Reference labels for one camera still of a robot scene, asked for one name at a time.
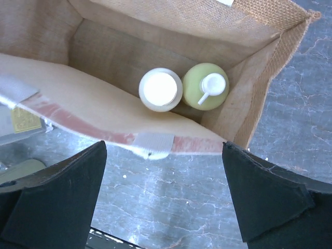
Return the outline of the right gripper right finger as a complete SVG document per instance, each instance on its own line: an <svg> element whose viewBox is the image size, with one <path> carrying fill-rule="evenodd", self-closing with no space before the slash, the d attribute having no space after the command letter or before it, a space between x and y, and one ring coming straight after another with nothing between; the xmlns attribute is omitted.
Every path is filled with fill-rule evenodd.
<svg viewBox="0 0 332 249"><path fill-rule="evenodd" d="M248 248L331 248L331 184L263 160L232 142L223 164Z"/></svg>

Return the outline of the yellow-green pump lotion bottle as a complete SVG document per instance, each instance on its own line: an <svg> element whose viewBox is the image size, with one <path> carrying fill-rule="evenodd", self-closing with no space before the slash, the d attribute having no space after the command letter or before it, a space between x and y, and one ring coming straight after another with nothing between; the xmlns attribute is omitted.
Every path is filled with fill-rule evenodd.
<svg viewBox="0 0 332 249"><path fill-rule="evenodd" d="M192 67L182 78L182 101L202 111L219 107L229 93L229 79L216 64L200 63Z"/></svg>

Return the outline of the brown canvas tote bag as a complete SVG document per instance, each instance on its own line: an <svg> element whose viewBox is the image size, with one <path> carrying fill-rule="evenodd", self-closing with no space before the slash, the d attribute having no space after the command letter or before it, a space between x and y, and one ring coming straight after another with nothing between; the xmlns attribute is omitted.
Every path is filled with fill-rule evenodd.
<svg viewBox="0 0 332 249"><path fill-rule="evenodd" d="M293 1L1 1L1 103L144 158L248 147L272 79L321 14ZM212 63L213 110L149 110L139 82Z"/></svg>

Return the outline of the cream bottle white cap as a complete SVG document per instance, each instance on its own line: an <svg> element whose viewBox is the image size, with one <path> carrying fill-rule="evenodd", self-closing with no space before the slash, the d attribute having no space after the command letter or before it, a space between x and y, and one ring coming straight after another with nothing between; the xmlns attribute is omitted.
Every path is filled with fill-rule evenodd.
<svg viewBox="0 0 332 249"><path fill-rule="evenodd" d="M168 112L179 104L182 96L182 81L168 68L154 68L141 78L139 97L152 111Z"/></svg>

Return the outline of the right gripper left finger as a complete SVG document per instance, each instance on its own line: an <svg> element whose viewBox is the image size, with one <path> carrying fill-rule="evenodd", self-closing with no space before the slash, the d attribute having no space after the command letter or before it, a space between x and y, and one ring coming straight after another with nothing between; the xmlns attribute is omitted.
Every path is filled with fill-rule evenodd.
<svg viewBox="0 0 332 249"><path fill-rule="evenodd" d="M100 141L1 184L1 248L84 248L106 158Z"/></svg>

